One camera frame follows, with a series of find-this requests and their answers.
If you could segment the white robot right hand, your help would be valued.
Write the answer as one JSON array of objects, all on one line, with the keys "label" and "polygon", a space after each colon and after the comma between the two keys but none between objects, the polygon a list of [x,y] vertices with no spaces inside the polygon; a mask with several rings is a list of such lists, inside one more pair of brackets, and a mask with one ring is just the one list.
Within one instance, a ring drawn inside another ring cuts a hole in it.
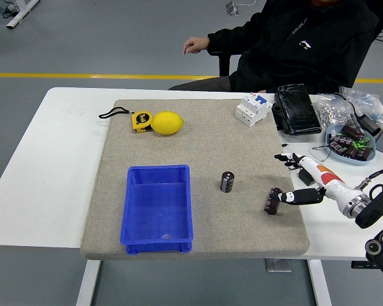
[{"label": "white robot right hand", "polygon": [[278,198],[290,205],[307,205],[320,203],[323,197],[335,200],[339,211],[351,218],[350,210],[354,206],[356,199],[361,191],[349,187],[340,177],[322,163],[307,156],[298,156],[295,153],[277,154],[274,156],[280,161],[284,161],[286,166],[298,166],[307,171],[319,186],[318,189],[298,189],[292,192],[280,193],[274,198]]}]

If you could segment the person's right hand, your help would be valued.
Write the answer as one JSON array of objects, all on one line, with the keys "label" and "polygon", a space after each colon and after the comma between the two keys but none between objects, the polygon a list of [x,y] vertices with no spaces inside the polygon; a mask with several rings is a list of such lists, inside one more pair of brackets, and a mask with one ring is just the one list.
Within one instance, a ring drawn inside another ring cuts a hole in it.
[{"label": "person's right hand", "polygon": [[208,37],[191,37],[183,46],[183,54],[197,54],[207,50],[210,40]]}]

